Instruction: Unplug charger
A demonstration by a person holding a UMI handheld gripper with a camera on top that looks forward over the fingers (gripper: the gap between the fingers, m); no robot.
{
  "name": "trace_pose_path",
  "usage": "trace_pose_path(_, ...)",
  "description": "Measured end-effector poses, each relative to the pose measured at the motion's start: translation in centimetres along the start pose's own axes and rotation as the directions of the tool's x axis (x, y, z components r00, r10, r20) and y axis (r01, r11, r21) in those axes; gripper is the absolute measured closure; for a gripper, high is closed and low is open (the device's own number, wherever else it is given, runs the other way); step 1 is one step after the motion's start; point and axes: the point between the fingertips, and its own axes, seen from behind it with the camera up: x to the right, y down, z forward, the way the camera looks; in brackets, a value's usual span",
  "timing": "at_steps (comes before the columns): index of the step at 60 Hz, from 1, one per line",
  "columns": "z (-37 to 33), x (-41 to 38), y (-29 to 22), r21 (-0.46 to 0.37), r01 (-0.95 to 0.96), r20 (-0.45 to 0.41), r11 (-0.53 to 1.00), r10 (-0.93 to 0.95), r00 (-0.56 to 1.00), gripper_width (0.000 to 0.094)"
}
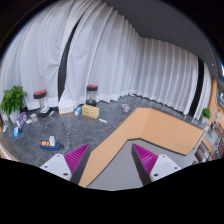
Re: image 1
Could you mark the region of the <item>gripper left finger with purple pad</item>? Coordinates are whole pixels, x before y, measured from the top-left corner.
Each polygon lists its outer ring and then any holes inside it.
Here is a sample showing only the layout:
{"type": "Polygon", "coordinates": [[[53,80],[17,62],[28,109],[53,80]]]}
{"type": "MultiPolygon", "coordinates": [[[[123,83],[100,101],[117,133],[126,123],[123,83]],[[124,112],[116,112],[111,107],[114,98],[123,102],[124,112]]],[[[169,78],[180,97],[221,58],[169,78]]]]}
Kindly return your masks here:
{"type": "Polygon", "coordinates": [[[78,184],[90,156],[88,144],[78,147],[67,154],[55,154],[41,169],[72,183],[78,184]]]}

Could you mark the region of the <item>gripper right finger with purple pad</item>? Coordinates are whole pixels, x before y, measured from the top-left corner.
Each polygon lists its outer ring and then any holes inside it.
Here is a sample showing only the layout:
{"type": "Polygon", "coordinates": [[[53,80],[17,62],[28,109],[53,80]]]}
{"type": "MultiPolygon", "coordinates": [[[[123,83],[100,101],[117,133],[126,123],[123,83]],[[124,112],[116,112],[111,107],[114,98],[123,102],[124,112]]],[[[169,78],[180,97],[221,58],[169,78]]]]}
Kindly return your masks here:
{"type": "Polygon", "coordinates": [[[167,155],[157,156],[137,144],[132,144],[131,154],[143,185],[181,170],[181,167],[167,155]]]}

